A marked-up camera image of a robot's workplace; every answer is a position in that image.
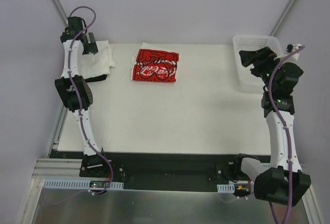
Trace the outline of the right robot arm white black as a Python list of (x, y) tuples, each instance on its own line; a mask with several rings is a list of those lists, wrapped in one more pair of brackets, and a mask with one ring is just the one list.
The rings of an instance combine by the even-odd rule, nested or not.
[(290, 45), (289, 53), (279, 57), (270, 47), (256, 51), (239, 51), (241, 64), (262, 79), (261, 107), (269, 129), (270, 166), (263, 169), (258, 157), (239, 154), (230, 169), (234, 180), (249, 177), (259, 200), (295, 206), (311, 185), (310, 175), (302, 172), (293, 135), (293, 89), (303, 70), (294, 62), (300, 45)]

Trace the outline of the black t shirt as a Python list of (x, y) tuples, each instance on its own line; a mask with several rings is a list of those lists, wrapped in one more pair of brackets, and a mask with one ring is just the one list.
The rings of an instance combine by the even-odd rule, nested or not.
[(100, 75), (100, 76), (87, 78), (87, 79), (85, 79), (85, 81), (86, 81), (87, 83), (90, 83), (90, 82), (100, 82), (100, 81), (104, 81), (104, 80), (106, 80), (107, 76), (108, 76), (108, 75), (103, 74), (103, 75)]

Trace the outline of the white t shirt red print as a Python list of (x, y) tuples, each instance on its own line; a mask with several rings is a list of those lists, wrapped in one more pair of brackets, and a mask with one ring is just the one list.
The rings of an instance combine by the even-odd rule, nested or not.
[(143, 42), (131, 59), (131, 80), (174, 83), (179, 53)]

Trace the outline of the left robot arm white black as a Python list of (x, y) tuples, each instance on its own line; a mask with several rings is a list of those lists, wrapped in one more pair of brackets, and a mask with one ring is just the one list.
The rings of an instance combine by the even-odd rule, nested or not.
[(98, 48), (93, 33), (87, 33), (89, 26), (85, 20), (71, 16), (67, 27), (60, 36), (64, 48), (64, 67), (55, 88), (65, 108), (72, 112), (82, 138), (84, 158), (81, 167), (91, 170), (97, 177), (108, 174), (109, 165), (105, 162), (102, 146), (92, 127), (92, 91), (81, 73), (81, 57), (97, 54)]

